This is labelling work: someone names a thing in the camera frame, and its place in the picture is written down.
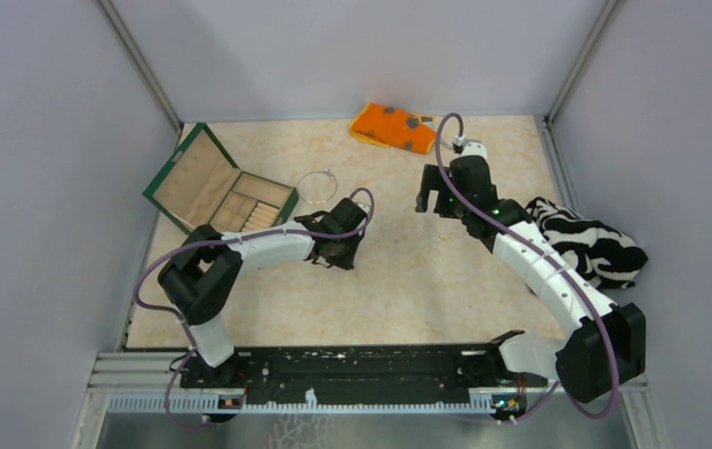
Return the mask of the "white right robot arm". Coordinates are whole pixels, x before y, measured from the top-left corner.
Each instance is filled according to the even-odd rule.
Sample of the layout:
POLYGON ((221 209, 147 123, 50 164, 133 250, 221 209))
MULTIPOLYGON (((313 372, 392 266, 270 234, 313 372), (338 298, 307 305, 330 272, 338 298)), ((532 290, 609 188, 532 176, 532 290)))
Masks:
POLYGON ((508 332, 496 341, 486 373, 497 385, 521 373, 558 381, 566 393, 588 403, 643 374, 647 362, 647 320, 634 304, 618 305, 584 280, 545 240, 515 200, 499 198, 487 160, 467 155, 447 167, 427 164, 415 201, 426 212, 456 219, 467 233, 499 258, 548 308, 562 339, 508 332))

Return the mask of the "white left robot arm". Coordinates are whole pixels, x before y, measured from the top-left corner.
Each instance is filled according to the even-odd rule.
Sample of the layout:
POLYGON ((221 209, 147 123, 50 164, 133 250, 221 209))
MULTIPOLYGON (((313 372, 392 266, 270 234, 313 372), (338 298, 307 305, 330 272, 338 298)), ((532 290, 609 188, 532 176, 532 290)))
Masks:
POLYGON ((204 224, 193 231, 186 243, 195 247, 171 257, 157 281, 188 327, 205 378, 226 387, 240 373, 222 317, 239 277, 287 262, 350 270, 370 218, 371 206, 344 198, 330 211, 263 230, 221 233, 204 224))

